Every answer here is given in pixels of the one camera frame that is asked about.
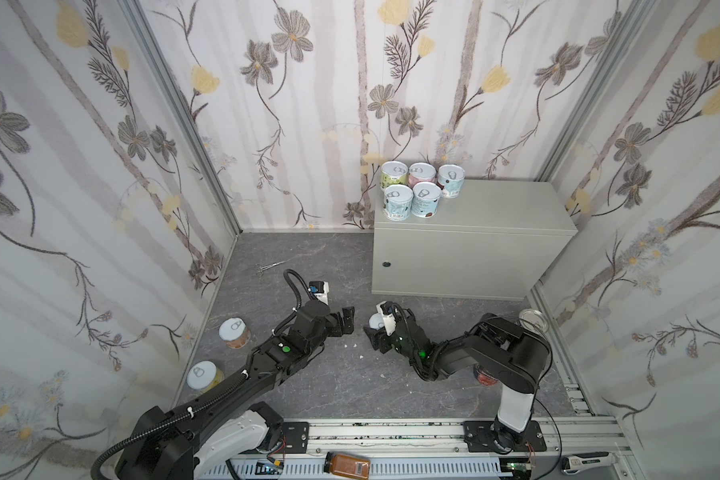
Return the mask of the pink label can back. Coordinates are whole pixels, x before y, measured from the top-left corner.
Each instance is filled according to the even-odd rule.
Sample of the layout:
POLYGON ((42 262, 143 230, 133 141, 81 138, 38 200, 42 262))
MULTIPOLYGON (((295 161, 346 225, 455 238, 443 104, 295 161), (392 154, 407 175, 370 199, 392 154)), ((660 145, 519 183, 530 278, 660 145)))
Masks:
POLYGON ((368 324, 369 327, 374 330, 384 330, 386 328, 384 317, 379 313, 373 314, 370 317, 368 324))

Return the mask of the pink label can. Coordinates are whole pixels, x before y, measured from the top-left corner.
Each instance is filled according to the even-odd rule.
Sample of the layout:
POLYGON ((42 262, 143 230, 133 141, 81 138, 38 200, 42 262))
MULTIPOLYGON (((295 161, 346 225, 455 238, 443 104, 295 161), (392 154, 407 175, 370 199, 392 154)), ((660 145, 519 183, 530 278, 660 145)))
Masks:
POLYGON ((370 317, 368 324, 369 327, 374 330, 384 330, 386 328, 384 317, 379 313, 373 314, 370 317))
POLYGON ((436 168, 426 162, 413 163, 408 167, 408 186, 413 188, 420 182, 433 182, 436 178, 436 168))

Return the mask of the teal can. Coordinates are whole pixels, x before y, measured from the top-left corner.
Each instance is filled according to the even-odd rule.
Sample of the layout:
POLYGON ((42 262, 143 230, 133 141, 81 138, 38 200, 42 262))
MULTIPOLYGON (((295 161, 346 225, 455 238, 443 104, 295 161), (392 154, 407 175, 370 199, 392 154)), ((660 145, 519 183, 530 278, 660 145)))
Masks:
POLYGON ((437 172, 437 185, 443 198, 457 198, 466 178, 465 170, 458 165, 443 164, 437 172))
POLYGON ((406 220, 411 211, 413 191, 407 185, 394 184, 384 190, 383 209, 391 221, 406 220))
POLYGON ((419 218, 434 216, 441 199, 441 188, 436 183, 421 181, 414 185, 412 191, 411 213, 419 218))

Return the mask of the green label can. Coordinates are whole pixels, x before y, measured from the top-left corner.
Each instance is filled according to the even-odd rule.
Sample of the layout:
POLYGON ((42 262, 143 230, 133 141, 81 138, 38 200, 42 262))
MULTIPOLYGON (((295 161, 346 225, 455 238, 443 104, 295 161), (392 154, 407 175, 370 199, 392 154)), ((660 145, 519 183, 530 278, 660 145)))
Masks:
POLYGON ((408 183, 408 166, 400 161, 387 161, 381 166, 381 189, 408 183))

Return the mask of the pink label can front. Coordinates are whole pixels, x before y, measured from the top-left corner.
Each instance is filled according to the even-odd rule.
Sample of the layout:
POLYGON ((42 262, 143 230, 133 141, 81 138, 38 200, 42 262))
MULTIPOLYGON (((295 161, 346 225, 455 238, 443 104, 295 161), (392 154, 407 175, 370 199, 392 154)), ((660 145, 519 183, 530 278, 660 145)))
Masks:
POLYGON ((408 186, 413 188, 420 182, 433 182, 436 178, 436 168, 426 162, 413 163, 408 167, 408 186))

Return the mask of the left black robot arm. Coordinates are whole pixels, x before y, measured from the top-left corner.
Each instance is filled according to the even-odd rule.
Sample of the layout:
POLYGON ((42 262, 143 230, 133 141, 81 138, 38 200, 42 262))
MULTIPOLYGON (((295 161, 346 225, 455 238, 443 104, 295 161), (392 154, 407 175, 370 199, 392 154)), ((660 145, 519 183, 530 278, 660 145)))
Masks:
POLYGON ((243 366, 191 401, 145 412, 129 437, 94 460, 91 478, 104 478, 116 457, 119 479, 195 479, 237 453, 277 443, 282 419, 260 396, 306 368, 328 338, 352 334, 355 320, 354 307, 332 311, 296 271, 283 277, 296 304, 243 366))

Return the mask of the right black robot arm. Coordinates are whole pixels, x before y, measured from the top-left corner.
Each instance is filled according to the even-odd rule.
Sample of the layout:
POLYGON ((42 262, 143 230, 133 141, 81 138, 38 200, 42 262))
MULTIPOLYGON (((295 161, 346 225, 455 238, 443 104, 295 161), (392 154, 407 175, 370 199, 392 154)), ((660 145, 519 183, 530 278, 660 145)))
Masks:
POLYGON ((540 381, 552 363, 553 352, 543 336, 487 313, 462 335, 434 343, 413 311, 395 302, 379 304, 375 316, 363 327, 372 348, 402 355, 421 380, 440 381, 476 367, 499 382, 499 409, 478 441, 499 454, 509 454, 524 443, 540 381))

